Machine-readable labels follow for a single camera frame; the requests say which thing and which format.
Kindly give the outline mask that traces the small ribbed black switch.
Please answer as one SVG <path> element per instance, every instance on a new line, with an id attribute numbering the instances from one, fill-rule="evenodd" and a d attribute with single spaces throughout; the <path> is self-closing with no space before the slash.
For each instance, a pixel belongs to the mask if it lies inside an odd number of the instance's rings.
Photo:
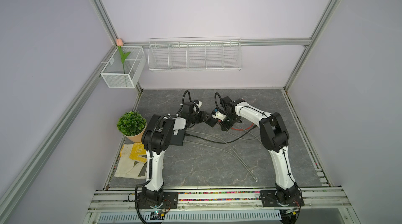
<path id="1" fill-rule="evenodd" d="M 205 123 L 210 127 L 214 127 L 218 122 L 219 122 L 219 119 L 214 118 L 212 115 L 209 115 L 207 117 L 207 119 L 205 120 Z"/>

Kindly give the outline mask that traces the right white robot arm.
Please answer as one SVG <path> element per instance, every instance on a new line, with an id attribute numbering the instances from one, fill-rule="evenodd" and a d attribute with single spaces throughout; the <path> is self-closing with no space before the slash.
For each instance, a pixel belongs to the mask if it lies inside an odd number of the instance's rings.
<path id="1" fill-rule="evenodd" d="M 279 113 L 269 113 L 251 106 L 243 99 L 232 100 L 220 97 L 214 117 L 220 120 L 223 131 L 229 131 L 235 123 L 246 119 L 260 130 L 262 145 L 269 151 L 275 169 L 277 196 L 286 200 L 299 193 L 292 174 L 288 145 L 290 134 Z"/>

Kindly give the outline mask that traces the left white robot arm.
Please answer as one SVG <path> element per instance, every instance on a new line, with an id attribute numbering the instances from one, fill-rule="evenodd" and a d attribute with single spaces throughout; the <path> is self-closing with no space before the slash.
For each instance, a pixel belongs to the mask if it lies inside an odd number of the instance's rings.
<path id="1" fill-rule="evenodd" d="M 163 159 L 170 145 L 182 146 L 186 130 L 206 120 L 205 113 L 200 110 L 202 102 L 181 103 L 181 109 L 174 115 L 153 115 L 147 124 L 141 142 L 146 150 L 148 175 L 145 188 L 147 192 L 163 190 Z"/>

